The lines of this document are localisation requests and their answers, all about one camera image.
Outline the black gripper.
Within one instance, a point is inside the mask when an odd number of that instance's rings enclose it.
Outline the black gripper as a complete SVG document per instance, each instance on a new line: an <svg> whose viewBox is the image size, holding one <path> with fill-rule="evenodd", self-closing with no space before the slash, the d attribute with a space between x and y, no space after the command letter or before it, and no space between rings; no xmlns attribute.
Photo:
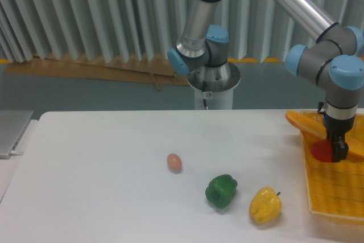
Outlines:
<svg viewBox="0 0 364 243"><path fill-rule="evenodd" d="M326 139L331 139L333 149L332 162L336 163L345 160L349 151L348 144L345 142L345 134L352 129L355 117L339 120L324 114L323 118Z"/></svg>

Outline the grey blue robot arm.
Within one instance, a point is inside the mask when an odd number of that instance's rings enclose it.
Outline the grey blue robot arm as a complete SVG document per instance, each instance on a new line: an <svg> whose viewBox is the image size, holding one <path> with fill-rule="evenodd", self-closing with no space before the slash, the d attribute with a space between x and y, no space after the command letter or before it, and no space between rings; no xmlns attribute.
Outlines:
<svg viewBox="0 0 364 243"><path fill-rule="evenodd" d="M228 64L229 34L211 23L221 0L193 0L181 37L167 56L175 72L188 76L200 92L198 107L208 107L210 94L232 91L240 81L237 68ZM284 61L286 70L325 91L318 105L325 136L312 155L322 162L340 162L354 150L346 133L353 127L363 89L363 61L356 56L363 34L343 27L312 0L274 0L315 40L315 45L292 47Z"/></svg>

